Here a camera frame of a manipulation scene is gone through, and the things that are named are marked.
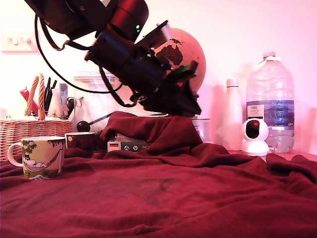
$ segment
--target globe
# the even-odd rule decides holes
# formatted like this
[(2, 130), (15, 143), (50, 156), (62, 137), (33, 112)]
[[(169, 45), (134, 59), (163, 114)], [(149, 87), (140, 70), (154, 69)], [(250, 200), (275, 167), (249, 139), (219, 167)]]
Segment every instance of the globe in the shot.
[(203, 83), (206, 73), (206, 59), (202, 47), (189, 33), (171, 28), (172, 38), (155, 49), (157, 57), (167, 58), (172, 67), (187, 66), (192, 60), (198, 62), (196, 77), (190, 79), (190, 87), (197, 92)]

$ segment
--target security camera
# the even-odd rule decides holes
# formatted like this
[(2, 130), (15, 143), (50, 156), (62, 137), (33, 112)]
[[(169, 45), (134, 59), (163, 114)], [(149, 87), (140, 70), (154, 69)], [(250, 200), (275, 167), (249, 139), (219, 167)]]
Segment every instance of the security camera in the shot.
[(268, 136), (268, 126), (262, 119), (249, 119), (242, 125), (245, 142), (242, 151), (249, 156), (266, 156), (269, 147), (265, 140)]

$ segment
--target basket handle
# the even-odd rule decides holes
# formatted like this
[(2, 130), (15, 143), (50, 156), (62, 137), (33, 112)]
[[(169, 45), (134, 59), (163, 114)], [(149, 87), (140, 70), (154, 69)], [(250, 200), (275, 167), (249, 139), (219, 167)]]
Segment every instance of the basket handle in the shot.
[(33, 98), (34, 98), (35, 90), (36, 90), (36, 87), (38, 85), (39, 80), (40, 80), (40, 89), (39, 89), (39, 110), (38, 110), (38, 113), (39, 113), (39, 120), (44, 120), (45, 119), (45, 109), (44, 109), (45, 87), (44, 87), (44, 76), (41, 73), (36, 75), (36, 77), (34, 79), (24, 115), (25, 116), (31, 115)]

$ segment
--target german flag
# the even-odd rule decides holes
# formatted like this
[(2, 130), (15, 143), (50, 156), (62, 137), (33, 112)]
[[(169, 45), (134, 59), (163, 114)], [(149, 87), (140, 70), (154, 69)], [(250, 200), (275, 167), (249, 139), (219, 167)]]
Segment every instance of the german flag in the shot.
[(119, 143), (109, 143), (109, 148), (111, 150), (120, 150), (120, 145)]

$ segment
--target white thermos bottle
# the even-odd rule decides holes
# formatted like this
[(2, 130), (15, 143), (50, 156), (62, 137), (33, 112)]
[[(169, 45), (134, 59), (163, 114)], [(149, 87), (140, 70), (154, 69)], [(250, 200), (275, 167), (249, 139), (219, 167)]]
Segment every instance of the white thermos bottle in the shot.
[(227, 97), (223, 114), (223, 146), (228, 151), (242, 149), (242, 103), (239, 91), (239, 80), (227, 80)]

